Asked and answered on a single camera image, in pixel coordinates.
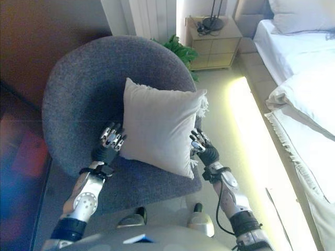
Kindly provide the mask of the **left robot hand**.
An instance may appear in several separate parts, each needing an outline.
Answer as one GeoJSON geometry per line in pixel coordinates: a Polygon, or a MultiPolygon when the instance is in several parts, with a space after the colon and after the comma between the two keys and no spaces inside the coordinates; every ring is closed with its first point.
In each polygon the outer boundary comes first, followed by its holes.
{"type": "Polygon", "coordinates": [[[99,143],[91,152],[92,161],[110,165],[119,154],[126,135],[120,123],[111,122],[102,132],[99,143]]]}

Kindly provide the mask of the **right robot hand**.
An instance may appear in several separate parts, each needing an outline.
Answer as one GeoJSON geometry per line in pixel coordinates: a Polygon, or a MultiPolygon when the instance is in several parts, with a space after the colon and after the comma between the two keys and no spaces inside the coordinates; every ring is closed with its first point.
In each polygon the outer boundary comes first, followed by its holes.
{"type": "Polygon", "coordinates": [[[219,161],[219,153],[204,131],[194,128],[189,137],[193,150],[205,166],[219,161]]]}

